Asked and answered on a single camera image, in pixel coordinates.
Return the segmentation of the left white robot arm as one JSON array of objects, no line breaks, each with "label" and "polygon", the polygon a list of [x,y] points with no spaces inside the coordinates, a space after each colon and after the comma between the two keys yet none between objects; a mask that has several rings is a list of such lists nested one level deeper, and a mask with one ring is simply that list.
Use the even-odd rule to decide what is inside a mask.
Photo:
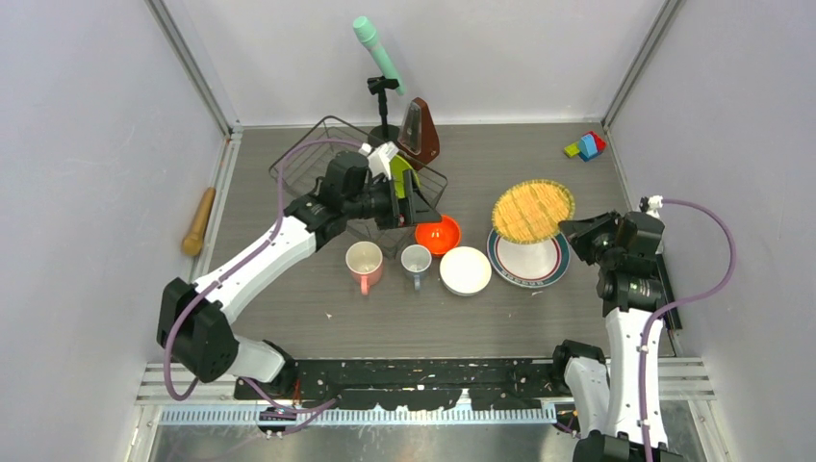
[{"label": "left white robot arm", "polygon": [[397,194],[388,160],[342,151],[308,193],[279,206],[271,228],[227,264],[193,282],[168,282],[157,327],[168,394],[176,400],[190,395],[172,384],[171,364],[177,362],[194,384],[228,374],[258,384],[272,398],[286,397],[295,383],[293,358],[269,341],[236,335],[233,323],[262,290],[343,234],[352,220],[371,220],[381,230],[441,221],[412,174],[404,173],[402,181],[405,192]]}]

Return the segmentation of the woven bamboo tray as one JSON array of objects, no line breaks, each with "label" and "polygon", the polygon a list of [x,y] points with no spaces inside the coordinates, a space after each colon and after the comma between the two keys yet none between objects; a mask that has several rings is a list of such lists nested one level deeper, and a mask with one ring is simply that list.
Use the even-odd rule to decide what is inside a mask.
[{"label": "woven bamboo tray", "polygon": [[521,182],[495,203],[491,219],[497,234],[513,244],[536,244],[560,233],[559,223],[574,216],[575,200],[564,185],[548,179]]}]

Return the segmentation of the black wire dish rack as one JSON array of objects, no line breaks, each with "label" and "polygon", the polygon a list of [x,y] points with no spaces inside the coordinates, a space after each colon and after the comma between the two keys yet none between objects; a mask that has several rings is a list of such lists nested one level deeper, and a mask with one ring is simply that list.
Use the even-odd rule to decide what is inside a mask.
[{"label": "black wire dish rack", "polygon": [[[268,168],[272,180],[276,180],[280,173],[284,174],[284,203],[289,204],[308,193],[317,179],[325,173],[329,161],[337,154],[344,150],[357,150],[364,142],[372,144],[372,128],[371,124],[351,125],[333,115],[322,118],[295,143],[301,145],[316,141],[317,144],[304,148],[288,161],[278,159]],[[414,241],[412,228],[379,230],[372,220],[350,222],[346,234],[358,241],[378,244],[384,256],[389,259],[394,259],[404,246]]]}]

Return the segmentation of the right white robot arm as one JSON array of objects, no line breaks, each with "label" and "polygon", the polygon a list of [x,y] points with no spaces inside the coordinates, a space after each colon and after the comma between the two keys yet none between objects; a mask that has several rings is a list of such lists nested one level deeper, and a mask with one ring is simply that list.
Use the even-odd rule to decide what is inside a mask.
[{"label": "right white robot arm", "polygon": [[665,306],[657,253],[664,223],[617,212],[558,225],[577,257],[599,268],[597,295],[611,347],[564,341],[553,352],[552,388],[572,395],[580,438],[575,461],[680,461],[660,411],[658,350]]}]

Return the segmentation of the large green-rimmed plate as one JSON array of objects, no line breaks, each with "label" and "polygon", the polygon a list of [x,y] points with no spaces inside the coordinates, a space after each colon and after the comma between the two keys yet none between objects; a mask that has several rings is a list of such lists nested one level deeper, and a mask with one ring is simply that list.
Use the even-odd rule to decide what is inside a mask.
[{"label": "large green-rimmed plate", "polygon": [[544,289],[567,272],[571,252],[563,234],[536,244],[514,244],[492,230],[487,256],[494,272],[508,283],[529,290]]}]

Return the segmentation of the lime green plate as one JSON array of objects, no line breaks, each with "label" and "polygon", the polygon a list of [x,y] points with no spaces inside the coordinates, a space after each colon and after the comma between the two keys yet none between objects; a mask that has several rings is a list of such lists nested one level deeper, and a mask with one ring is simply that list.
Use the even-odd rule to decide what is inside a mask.
[{"label": "lime green plate", "polygon": [[398,199],[402,199],[406,196],[406,183],[404,181],[405,171],[409,171],[411,173],[413,184],[419,187],[421,182],[415,169],[400,154],[396,154],[390,161],[390,172],[394,182],[395,195]]}]

